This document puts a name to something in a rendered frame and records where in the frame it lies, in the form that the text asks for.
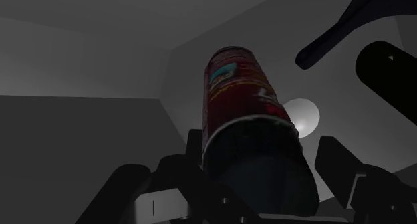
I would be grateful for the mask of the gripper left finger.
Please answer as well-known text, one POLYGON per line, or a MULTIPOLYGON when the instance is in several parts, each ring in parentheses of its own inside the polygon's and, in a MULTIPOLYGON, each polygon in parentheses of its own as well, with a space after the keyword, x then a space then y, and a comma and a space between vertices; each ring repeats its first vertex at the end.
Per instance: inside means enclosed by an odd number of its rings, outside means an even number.
POLYGON ((162 158, 155 171, 119 166, 76 224, 257 224, 256 212, 199 167, 201 130, 189 136, 185 154, 162 158))

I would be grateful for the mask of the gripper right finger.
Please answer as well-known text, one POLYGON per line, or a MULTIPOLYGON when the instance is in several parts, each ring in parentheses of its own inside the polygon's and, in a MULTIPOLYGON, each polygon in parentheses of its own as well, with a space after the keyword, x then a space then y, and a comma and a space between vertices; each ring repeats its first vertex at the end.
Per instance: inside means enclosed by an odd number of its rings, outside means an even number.
POLYGON ((320 138, 315 169, 340 205, 355 211, 352 224, 417 224, 417 187, 362 163, 336 138, 320 138))

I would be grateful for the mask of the white ball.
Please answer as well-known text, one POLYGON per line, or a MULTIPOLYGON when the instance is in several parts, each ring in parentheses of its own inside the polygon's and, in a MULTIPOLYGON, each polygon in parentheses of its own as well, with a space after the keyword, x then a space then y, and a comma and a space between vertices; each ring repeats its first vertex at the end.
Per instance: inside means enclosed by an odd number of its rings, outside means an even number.
POLYGON ((283 106, 297 129, 299 138, 309 136, 317 128, 320 114, 318 107, 312 101, 297 98, 286 102, 283 106))

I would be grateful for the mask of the red printed can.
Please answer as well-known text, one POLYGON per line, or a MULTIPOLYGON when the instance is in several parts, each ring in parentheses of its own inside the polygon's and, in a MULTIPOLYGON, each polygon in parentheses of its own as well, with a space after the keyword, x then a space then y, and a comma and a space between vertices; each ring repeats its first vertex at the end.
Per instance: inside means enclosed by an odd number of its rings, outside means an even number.
POLYGON ((205 68, 201 167, 256 213, 317 213, 317 185, 299 133, 243 47, 218 50, 205 68))

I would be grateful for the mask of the black cylinder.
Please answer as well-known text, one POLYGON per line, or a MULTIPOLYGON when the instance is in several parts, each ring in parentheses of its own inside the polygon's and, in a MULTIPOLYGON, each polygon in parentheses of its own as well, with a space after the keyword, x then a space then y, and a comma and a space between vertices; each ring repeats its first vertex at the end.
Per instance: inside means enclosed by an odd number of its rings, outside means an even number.
POLYGON ((417 58, 400 48, 375 41, 356 59, 360 81, 417 125, 417 58))

